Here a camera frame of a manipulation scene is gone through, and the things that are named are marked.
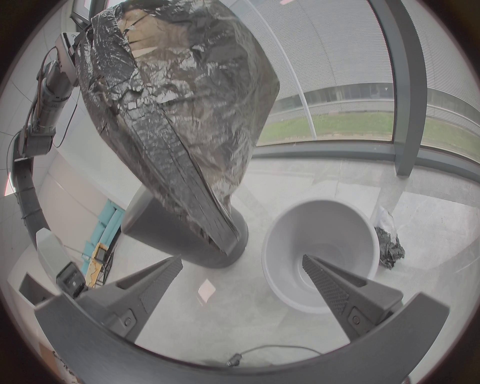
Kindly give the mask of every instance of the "grass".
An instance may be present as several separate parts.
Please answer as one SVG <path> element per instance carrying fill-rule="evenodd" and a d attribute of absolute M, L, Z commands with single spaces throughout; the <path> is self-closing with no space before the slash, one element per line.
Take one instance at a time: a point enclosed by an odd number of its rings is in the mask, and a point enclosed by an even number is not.
<path fill-rule="evenodd" d="M 312 116 L 317 138 L 392 139 L 393 113 L 362 112 Z M 311 140 L 306 117 L 279 121 L 264 127 L 259 145 Z M 480 162 L 480 137 L 455 125 L 427 118 L 423 145 L 438 147 Z"/>

